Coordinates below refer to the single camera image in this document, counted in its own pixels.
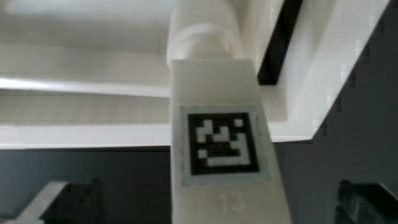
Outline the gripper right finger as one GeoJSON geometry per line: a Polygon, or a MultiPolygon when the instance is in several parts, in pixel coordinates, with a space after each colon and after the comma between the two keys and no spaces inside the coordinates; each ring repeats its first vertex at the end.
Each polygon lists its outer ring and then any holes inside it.
{"type": "Polygon", "coordinates": [[[334,224],[398,224],[398,196],[380,183],[339,182],[334,224]]]}

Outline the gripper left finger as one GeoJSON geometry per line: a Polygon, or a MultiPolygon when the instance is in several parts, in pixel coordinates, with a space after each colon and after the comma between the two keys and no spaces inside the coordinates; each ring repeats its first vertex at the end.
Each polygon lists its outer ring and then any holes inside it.
{"type": "Polygon", "coordinates": [[[101,181],[50,182],[14,224],[107,224],[101,181]]]}

